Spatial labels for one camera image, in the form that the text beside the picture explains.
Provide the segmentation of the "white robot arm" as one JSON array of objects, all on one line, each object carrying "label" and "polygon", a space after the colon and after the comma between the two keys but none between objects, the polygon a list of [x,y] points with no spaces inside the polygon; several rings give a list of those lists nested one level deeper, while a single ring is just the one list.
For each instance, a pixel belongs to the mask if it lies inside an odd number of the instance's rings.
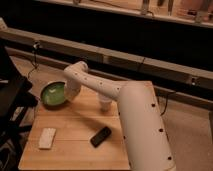
[{"label": "white robot arm", "polygon": [[142,81],[113,81],[88,73],[80,61],[64,69],[73,101],[84,85],[117,102],[131,171],[176,171],[156,97]]}]

